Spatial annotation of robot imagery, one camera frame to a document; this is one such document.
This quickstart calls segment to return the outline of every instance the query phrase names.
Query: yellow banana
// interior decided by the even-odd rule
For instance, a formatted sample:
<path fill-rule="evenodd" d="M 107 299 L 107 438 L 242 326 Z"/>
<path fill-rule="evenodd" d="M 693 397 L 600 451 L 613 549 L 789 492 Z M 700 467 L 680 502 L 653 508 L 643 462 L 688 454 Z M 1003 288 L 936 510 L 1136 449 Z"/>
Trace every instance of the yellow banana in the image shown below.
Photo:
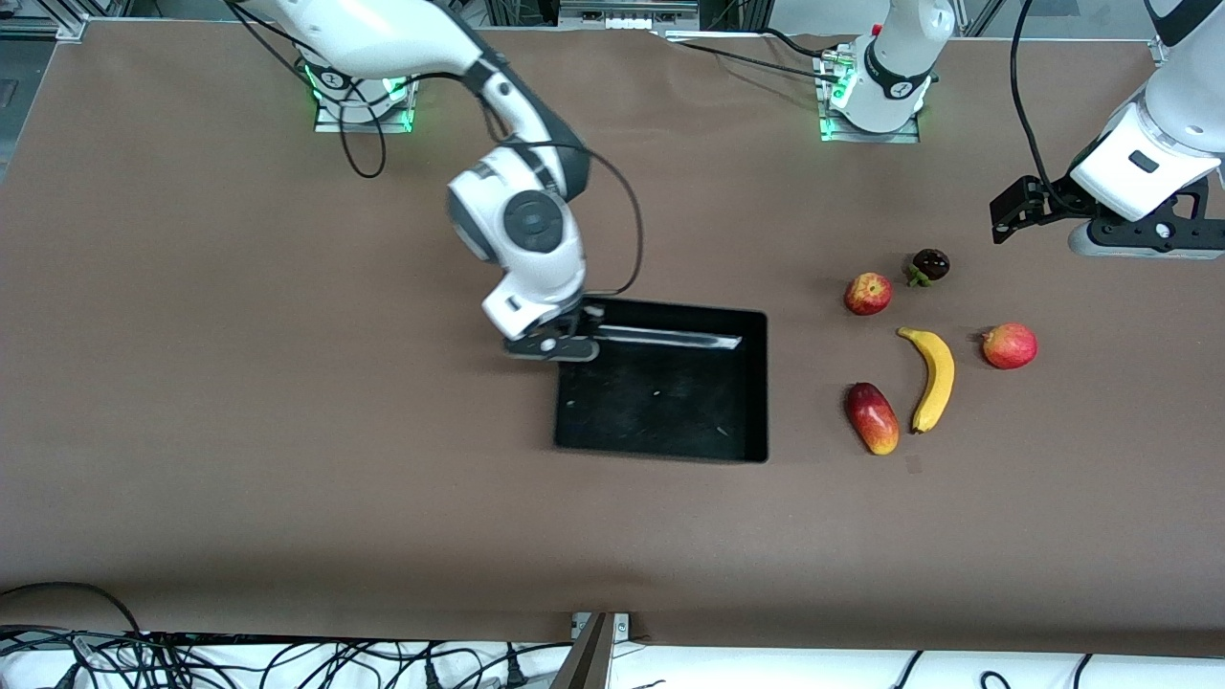
<path fill-rule="evenodd" d="M 927 362 L 927 391 L 924 392 L 910 421 L 911 430 L 927 433 L 936 427 L 936 422 L 944 413 L 944 407 L 948 406 L 949 395 L 953 394 L 953 353 L 935 332 L 899 327 L 898 335 L 914 342 L 915 348 Z"/>

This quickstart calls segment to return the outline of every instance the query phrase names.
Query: table surface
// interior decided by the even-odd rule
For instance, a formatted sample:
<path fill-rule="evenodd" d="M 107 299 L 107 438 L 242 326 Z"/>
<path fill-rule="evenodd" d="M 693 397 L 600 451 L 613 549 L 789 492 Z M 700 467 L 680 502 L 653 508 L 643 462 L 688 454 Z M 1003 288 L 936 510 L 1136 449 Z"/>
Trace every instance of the table surface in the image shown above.
<path fill-rule="evenodd" d="M 1006 43 L 951 43 L 922 143 L 865 146 L 820 141 L 802 77 L 652 34 L 489 39 L 637 189 L 632 297 L 768 314 L 769 462 L 550 446 L 555 370 L 501 354 L 499 275 L 446 219 L 491 147 L 458 86 L 424 88 L 366 181 L 240 27 L 97 22 L 0 188 L 0 582 L 102 584 L 163 629 L 540 638 L 600 608 L 680 644 L 1225 647 L 1225 271 L 1078 257 L 1069 226 L 991 244 L 987 202 L 1031 169 Z M 1142 43 L 1023 47 L 1050 168 L 1150 70 Z M 573 208 L 589 284 L 617 283 L 622 191 L 597 170 Z M 938 286 L 843 309 L 924 246 Z M 1034 364 L 979 358 L 1003 321 Z M 909 414 L 902 325 L 944 336 L 957 385 L 872 457 L 842 397 L 869 380 Z"/>

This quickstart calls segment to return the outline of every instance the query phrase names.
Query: apple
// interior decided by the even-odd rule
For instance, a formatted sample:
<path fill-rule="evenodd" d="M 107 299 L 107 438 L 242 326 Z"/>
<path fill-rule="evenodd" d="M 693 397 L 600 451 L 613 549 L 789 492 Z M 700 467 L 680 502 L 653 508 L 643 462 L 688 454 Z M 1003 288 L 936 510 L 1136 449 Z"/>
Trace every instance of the apple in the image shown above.
<path fill-rule="evenodd" d="M 1019 322 L 1006 322 L 982 336 L 982 356 L 997 369 L 1019 369 L 1038 356 L 1038 337 Z"/>
<path fill-rule="evenodd" d="M 870 316 L 884 310 L 893 298 L 889 278 L 875 272 L 865 272 L 846 286 L 843 302 L 853 314 Z"/>
<path fill-rule="evenodd" d="M 898 417 L 871 383 L 856 383 L 846 392 L 846 416 L 873 455 L 888 455 L 897 449 L 902 436 Z"/>

